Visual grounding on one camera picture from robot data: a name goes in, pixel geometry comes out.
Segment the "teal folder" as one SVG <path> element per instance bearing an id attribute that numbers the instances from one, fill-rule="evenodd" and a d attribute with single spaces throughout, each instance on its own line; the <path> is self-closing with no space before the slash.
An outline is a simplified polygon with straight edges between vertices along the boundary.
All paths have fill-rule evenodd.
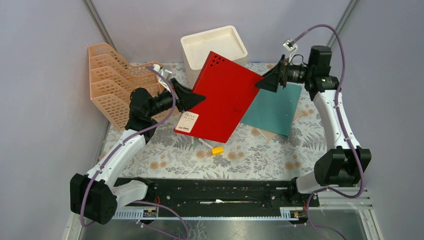
<path id="1" fill-rule="evenodd" d="M 289 136 L 302 87 L 287 84 L 277 92 L 261 89 L 241 123 L 270 133 Z"/>

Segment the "red ring binder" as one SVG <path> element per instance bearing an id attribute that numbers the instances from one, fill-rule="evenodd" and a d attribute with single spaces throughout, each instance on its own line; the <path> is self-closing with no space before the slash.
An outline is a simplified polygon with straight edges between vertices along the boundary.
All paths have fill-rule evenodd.
<path id="1" fill-rule="evenodd" d="M 181 115 L 174 132 L 226 143 L 259 92 L 262 76 L 210 51 L 193 86 L 205 100 Z"/>

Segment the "white three-drawer cabinet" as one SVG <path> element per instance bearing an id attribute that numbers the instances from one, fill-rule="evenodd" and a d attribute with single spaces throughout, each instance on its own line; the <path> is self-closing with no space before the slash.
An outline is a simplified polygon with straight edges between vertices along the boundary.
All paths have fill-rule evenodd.
<path id="1" fill-rule="evenodd" d="M 227 25 L 180 39 L 188 86 L 192 88 L 212 51 L 243 67 L 247 64 L 248 51 L 233 25 Z"/>

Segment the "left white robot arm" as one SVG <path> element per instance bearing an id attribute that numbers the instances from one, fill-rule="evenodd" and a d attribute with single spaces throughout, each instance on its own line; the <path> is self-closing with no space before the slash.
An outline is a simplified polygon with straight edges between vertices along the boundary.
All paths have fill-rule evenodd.
<path id="1" fill-rule="evenodd" d="M 129 118 L 121 137 L 101 160 L 86 174 L 76 173 L 70 180 L 70 210 L 79 214 L 83 227 L 106 224 L 120 207 L 139 201 L 148 206 L 155 200 L 155 192 L 147 180 L 133 179 L 116 186 L 121 172 L 134 155 L 147 145 L 156 128 L 163 124 L 153 117 L 167 110 L 187 112 L 206 100 L 206 96 L 194 93 L 175 78 L 166 80 L 165 89 L 152 96 L 145 88 L 130 93 Z"/>

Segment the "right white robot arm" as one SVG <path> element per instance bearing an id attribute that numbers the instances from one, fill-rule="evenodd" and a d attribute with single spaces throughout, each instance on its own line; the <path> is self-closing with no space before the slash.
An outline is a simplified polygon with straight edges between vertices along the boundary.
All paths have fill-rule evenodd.
<path id="1" fill-rule="evenodd" d="M 293 64 L 297 47 L 287 47 L 278 63 L 263 74 L 256 87 L 270 92 L 285 88 L 287 83 L 303 84 L 320 114 L 325 133 L 327 152 L 315 163 L 313 172 L 292 181 L 287 191 L 287 201 L 301 205 L 307 194 L 333 186 L 352 187 L 361 183 L 365 169 L 371 161 L 369 149 L 361 147 L 350 128 L 341 93 L 341 80 L 330 75 L 332 50 L 314 45 L 307 63 Z"/>

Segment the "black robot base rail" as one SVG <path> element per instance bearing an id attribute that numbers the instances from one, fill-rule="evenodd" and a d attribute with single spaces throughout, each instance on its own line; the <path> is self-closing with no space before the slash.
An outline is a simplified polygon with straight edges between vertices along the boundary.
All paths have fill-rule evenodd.
<path id="1" fill-rule="evenodd" d="M 317 196 L 294 191 L 288 180 L 217 180 L 217 179 L 147 179 L 147 194 L 136 207 L 145 202 L 168 207 L 154 207 L 159 218 L 272 218 L 281 217 L 281 210 L 302 210 L 320 207 Z"/>

